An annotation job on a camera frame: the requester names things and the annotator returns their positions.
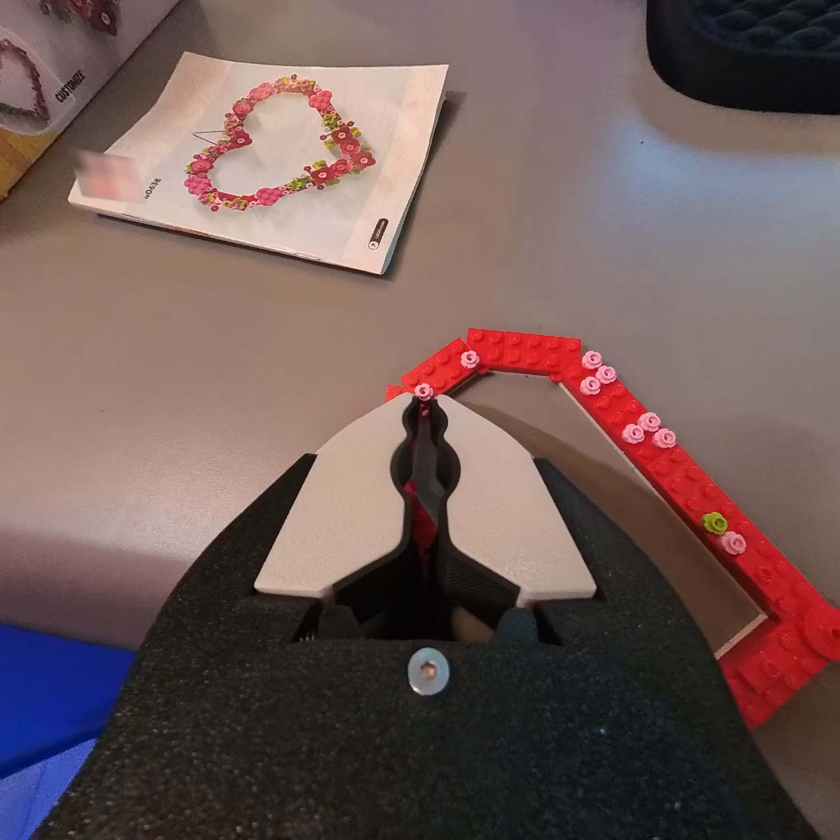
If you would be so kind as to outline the white heart print cardboard box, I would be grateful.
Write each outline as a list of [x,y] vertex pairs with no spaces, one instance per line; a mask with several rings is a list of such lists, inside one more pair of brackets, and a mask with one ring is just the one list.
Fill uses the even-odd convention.
[[1,2],[1,199],[176,1]]

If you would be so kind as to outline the black textured wrist rest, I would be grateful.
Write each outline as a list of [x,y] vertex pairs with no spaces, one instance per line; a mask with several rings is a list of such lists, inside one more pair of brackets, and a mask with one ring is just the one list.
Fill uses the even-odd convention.
[[647,1],[659,78],[713,106],[839,113],[838,1]]

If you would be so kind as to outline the cluster of pink flower studs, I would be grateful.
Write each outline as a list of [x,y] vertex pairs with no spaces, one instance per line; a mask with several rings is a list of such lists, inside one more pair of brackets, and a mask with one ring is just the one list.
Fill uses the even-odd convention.
[[405,392],[427,400],[487,372],[546,376],[561,386],[710,551],[738,565],[747,538],[729,521],[724,535],[700,525],[710,511],[727,518],[725,495],[679,446],[676,432],[636,398],[598,351],[584,351],[580,339],[471,329],[467,340],[437,351],[400,383]]

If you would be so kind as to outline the grey desk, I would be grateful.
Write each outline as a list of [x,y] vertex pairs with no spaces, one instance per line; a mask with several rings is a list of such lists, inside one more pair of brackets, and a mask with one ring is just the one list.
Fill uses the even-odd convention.
[[[583,339],[838,605],[838,117],[688,99],[645,2],[180,2],[2,203],[2,621],[136,648],[186,566],[467,328]],[[448,64],[383,278],[69,205],[185,51]]]

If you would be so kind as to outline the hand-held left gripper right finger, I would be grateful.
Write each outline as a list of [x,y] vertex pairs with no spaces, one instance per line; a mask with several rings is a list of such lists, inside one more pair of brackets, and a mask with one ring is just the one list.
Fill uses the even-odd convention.
[[441,395],[429,405],[442,488],[435,573],[465,610],[591,599],[596,584],[535,459],[499,426]]

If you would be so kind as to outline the red brick heart frame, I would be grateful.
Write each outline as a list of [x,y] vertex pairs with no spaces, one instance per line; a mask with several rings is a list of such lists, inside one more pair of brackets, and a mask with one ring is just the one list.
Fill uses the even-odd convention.
[[388,385],[427,401],[479,375],[548,377],[560,386],[759,608],[717,660],[750,730],[839,660],[839,611],[679,444],[677,434],[581,339],[469,329]]

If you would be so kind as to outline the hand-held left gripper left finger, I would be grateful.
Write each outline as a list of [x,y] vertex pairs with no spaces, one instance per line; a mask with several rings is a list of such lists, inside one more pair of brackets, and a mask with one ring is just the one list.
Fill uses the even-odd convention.
[[418,407],[399,395],[320,447],[255,579],[258,593],[355,614],[383,613],[410,594],[421,578],[405,490]]

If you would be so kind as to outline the blue plastic bin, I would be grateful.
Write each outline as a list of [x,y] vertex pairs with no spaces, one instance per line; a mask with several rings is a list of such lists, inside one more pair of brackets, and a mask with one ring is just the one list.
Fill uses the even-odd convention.
[[1,838],[30,838],[102,733],[136,654],[1,626]]

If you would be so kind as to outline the white heart print instruction booklet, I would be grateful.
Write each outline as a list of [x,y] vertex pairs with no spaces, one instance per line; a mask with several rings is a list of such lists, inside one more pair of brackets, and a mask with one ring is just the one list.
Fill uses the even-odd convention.
[[108,156],[139,199],[77,209],[382,276],[424,173],[448,65],[268,66],[185,52]]

